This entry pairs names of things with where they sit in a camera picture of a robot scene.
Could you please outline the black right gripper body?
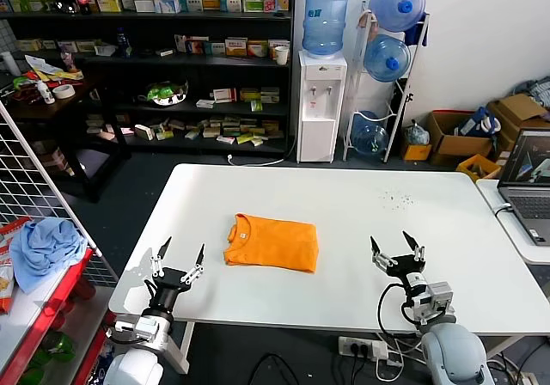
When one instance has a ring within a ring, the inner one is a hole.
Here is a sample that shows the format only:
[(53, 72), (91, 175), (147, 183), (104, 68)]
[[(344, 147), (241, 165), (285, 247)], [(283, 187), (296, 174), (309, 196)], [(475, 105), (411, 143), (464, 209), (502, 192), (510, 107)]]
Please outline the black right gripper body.
[(398, 278), (406, 293), (424, 293), (427, 282), (423, 275), (425, 260), (418, 259), (413, 254), (394, 256), (391, 258), (385, 273), (392, 278)]

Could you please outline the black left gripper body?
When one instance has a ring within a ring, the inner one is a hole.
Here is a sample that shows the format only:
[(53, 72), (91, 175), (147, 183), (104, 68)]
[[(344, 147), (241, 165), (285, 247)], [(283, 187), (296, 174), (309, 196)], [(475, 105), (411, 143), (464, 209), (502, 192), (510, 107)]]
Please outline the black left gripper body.
[(144, 283), (150, 293), (149, 308), (165, 313), (172, 313), (179, 294), (188, 292), (190, 284), (182, 282), (186, 272), (164, 267), (163, 276), (145, 279)]

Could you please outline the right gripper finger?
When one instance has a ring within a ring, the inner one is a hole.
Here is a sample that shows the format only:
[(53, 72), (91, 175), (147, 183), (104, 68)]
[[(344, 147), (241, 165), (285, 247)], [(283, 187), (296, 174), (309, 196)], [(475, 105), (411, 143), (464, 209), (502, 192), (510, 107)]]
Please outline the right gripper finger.
[(402, 231), (402, 234), (404, 235), (406, 242), (409, 246), (409, 248), (412, 249), (413, 252), (413, 259), (417, 262), (424, 262), (425, 261), (425, 247), (420, 246), (417, 241), (409, 235), (405, 230)]
[(389, 267), (397, 265), (397, 261), (388, 255), (384, 254), (381, 249), (378, 247), (376, 240), (373, 236), (370, 237), (371, 243), (371, 252), (372, 252), (372, 262), (382, 271), (387, 271)]

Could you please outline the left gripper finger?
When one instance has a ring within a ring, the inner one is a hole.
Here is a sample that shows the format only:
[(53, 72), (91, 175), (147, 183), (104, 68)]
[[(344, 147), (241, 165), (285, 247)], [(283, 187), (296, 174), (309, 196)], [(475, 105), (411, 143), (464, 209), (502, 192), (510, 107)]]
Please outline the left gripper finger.
[(183, 277), (180, 278), (181, 284), (192, 284), (196, 279), (198, 279), (204, 272), (203, 262), (204, 262), (204, 253), (205, 245), (201, 246), (199, 250), (199, 255), (197, 257), (194, 267), (187, 272)]
[(155, 255), (152, 255), (150, 257), (151, 262), (151, 271), (153, 277), (163, 277), (164, 276), (164, 270), (162, 266), (162, 260), (168, 250), (169, 244), (172, 240), (172, 237), (170, 236), (159, 248), (158, 252)]

